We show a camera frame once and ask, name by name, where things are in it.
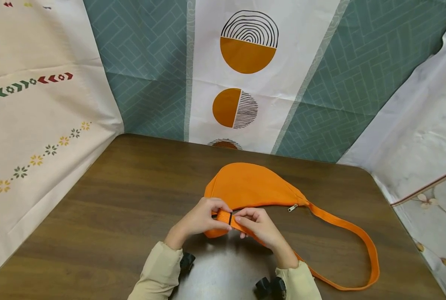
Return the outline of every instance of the orange strap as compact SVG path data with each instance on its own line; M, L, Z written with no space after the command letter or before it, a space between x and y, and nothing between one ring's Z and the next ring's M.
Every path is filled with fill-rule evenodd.
M368 280L368 283L363 287L342 287L342 286L330 281L329 279L323 277L322 275L318 274L318 272L314 271L313 269L311 269L310 266L308 266L308 268L311 271L311 274L314 277L321 279L322 281L331 285L332 287L337 288L338 290L345 290L345 291L346 290L364 290L365 288L368 288L372 284L374 284L379 278L380 270L379 270L379 263L378 263L378 253L377 253L376 247L374 246L374 243L372 242L369 235L364 230L359 228L358 226L356 226L352 223L349 223L348 221L345 221L343 219L340 219L340 218L336 217L335 215L331 215L330 213L322 210L321 208L314 206L312 203L309 203L308 207L309 207L310 211L318 218L321 218L324 221L327 221L328 223L333 224L335 226L345 228L349 231L352 231L356 235L358 235L366 244L366 248L368 249L368 254L370 256L370 262L371 262L370 279ZM231 227L235 228L236 230L242 231L243 233L248 234L249 236L251 236L255 240L257 240L261 245L264 246L264 243L260 239L258 239L254 235L254 233L252 233L252 231L250 231L250 230L248 230L248 228L242 227L241 225L236 223L234 216L232 214L230 214L229 212L220 210L217 214L216 220L230 224ZM304 261L296 252L295 252L295 255L296 255L296 257L298 257L298 259L300 261Z

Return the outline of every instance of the beige sleeve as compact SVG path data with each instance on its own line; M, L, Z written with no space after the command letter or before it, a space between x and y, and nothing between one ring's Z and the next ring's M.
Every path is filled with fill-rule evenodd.
M286 285L286 300L321 300L318 287L305 262L296 269L276 268L276 276Z
M128 300L167 300L178 285L183 250L173 250L163 242L153 247L146 259L140 280Z

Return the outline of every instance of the brown tabletop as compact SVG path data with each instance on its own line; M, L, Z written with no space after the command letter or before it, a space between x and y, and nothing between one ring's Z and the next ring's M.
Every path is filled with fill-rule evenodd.
M366 171L150 137L123 135L103 152L0 270L0 300L126 299L157 241L232 162L264 165L318 207L363 228L378 249L379 281L342 292L316 280L326 299L445 299L405 228ZM311 215L267 207L293 249L340 285L364 285L370 264L354 234ZM235 233L194 236L197 257L174 300L255 299L254 284L274 274L272 254Z

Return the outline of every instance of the teal patterned fabric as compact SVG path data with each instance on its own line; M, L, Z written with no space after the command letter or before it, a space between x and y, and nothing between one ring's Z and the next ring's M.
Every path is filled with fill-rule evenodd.
M350 1L276 154L339 160L445 31L446 0Z
M186 0L84 0L126 133L183 140Z
M84 3L125 132L183 140L186 0ZM446 0L350 0L275 153L336 162L444 31Z

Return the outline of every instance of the orange sling bag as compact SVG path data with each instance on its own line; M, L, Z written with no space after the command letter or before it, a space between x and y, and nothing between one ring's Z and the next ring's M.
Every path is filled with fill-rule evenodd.
M242 208L255 208L265 205L281 205L292 206L308 206L310 211L317 217L327 221L338 227L345 228L358 235L366 244L371 261L371 275L368 283L363 287L342 287L309 267L311 274L326 282L338 290L364 290L374 284L379 278L379 263L378 253L371 238L364 230L358 226L340 219L330 213L317 208L296 187L287 183L281 177L271 170L260 165L253 165L247 163L233 163L224 166L208 183L204 191L205 197L217 197L223 199L233 210ZM217 213L216 220L230 224L236 230L240 230L255 240L262 243L257 237L247 228L242 227L234 220L234 217L229 212L220 210ZM228 231L225 230L210 230L205 232L207 237L216 238L225 235ZM303 259L295 252L299 260Z

